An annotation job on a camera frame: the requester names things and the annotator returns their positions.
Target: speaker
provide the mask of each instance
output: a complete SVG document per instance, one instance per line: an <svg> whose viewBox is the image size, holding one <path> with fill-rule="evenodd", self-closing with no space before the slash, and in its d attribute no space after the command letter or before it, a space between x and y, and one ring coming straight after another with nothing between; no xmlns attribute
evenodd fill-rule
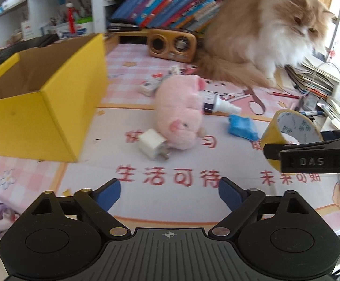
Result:
<svg viewBox="0 0 340 281"><path fill-rule="evenodd" d="M152 57L190 63L195 57L197 39L187 31L153 28L149 30L147 45Z"/></svg>

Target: table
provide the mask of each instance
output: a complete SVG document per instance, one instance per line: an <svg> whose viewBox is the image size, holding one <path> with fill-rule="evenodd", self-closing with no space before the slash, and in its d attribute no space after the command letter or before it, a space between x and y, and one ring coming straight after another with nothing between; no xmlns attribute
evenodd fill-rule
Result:
<svg viewBox="0 0 340 281"><path fill-rule="evenodd" d="M135 142L153 126L153 100L139 94L137 87L152 74L164 74L175 62L151 58L146 46L129 44L119 45L106 61L110 84L79 162L0 157L0 203L21 213L42 191L70 196L116 177L122 183L122 196L109 212L132 230L195 226L208 230L229 214L216 189L218 179L226 176L244 189L255 187L272 195L295 189L340 233L340 175L276 172L259 143L227 134L225 116L205 116L208 135L194 149L174 151L165 163L149 161ZM278 109L294 101L270 95L267 89L242 89L210 80L206 90L240 106L259 134Z"/></svg>

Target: red chinese text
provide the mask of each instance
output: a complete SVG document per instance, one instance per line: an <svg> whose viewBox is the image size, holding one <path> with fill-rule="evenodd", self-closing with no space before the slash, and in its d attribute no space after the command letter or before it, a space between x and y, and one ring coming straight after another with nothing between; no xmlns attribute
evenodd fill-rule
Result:
<svg viewBox="0 0 340 281"><path fill-rule="evenodd" d="M255 150L262 150L261 148L261 139L259 139L258 141L251 141L250 142L252 144L252 148Z"/></svg>
<svg viewBox="0 0 340 281"><path fill-rule="evenodd" d="M272 171L262 171L260 172L262 174L262 176L260 176L262 179L264 179L262 181L262 184L267 183L269 186L271 186L271 184L275 184L275 181L272 180L272 178L274 178L274 176L272 175Z"/></svg>
<svg viewBox="0 0 340 281"><path fill-rule="evenodd" d="M139 140L139 136L142 134L143 132L140 130L137 131L129 131L125 133L126 136L126 143L134 143L135 141Z"/></svg>
<svg viewBox="0 0 340 281"><path fill-rule="evenodd" d="M127 166L120 165L117 168L116 173L119 173L122 177L118 178L118 180L122 182L133 182L134 180L131 179L130 176L134 175L132 171L135 171L135 170L136 168L131 167L131 165L127 165Z"/></svg>
<svg viewBox="0 0 340 281"><path fill-rule="evenodd" d="M311 182L321 182L321 178L319 177L318 173L310 173L309 177L311 179Z"/></svg>
<svg viewBox="0 0 340 281"><path fill-rule="evenodd" d="M208 146L210 149L214 149L217 145L217 140L214 136L211 135L206 135L202 138L203 140L203 145Z"/></svg>
<svg viewBox="0 0 340 281"><path fill-rule="evenodd" d="M177 184L182 184L186 187L190 187L193 184L192 169L176 168L174 175L174 182Z"/></svg>
<svg viewBox="0 0 340 281"><path fill-rule="evenodd" d="M165 183L165 178L163 177L166 173L164 172L163 167L153 167L153 168L145 168L146 172L144 173L148 177L144 181L144 183L150 183L154 186L163 185Z"/></svg>
<svg viewBox="0 0 340 281"><path fill-rule="evenodd" d="M302 182L302 183L306 183L307 182L307 178L305 176L304 173L298 173L296 174L296 178L299 182Z"/></svg>
<svg viewBox="0 0 340 281"><path fill-rule="evenodd" d="M214 169L210 171L204 170L201 171L200 174L200 177L204 179L204 187L207 187L208 183L210 183L213 188L218 188L218 183L220 180L219 171L216 171Z"/></svg>
<svg viewBox="0 0 340 281"><path fill-rule="evenodd" d="M289 185L290 183L292 184L292 176L288 174L281 173L280 179L282 180L282 184L287 184Z"/></svg>

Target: spray bottle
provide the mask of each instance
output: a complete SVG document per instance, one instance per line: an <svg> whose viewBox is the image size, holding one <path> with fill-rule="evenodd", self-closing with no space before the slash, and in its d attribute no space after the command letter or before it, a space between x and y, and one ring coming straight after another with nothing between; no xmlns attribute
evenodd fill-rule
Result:
<svg viewBox="0 0 340 281"><path fill-rule="evenodd" d="M234 106L226 100L223 100L217 94L201 91L201 95L204 99L204 112L205 113L215 113L222 112L226 114L240 115L242 109Z"/></svg>

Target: pink plush pig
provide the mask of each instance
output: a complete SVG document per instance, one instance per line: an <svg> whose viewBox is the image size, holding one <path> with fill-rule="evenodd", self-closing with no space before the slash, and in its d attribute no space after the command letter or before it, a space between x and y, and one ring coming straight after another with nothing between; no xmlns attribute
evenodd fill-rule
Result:
<svg viewBox="0 0 340 281"><path fill-rule="evenodd" d="M156 92L156 126L172 148L189 149L202 137L203 100L206 86L197 75L173 75Z"/></svg>

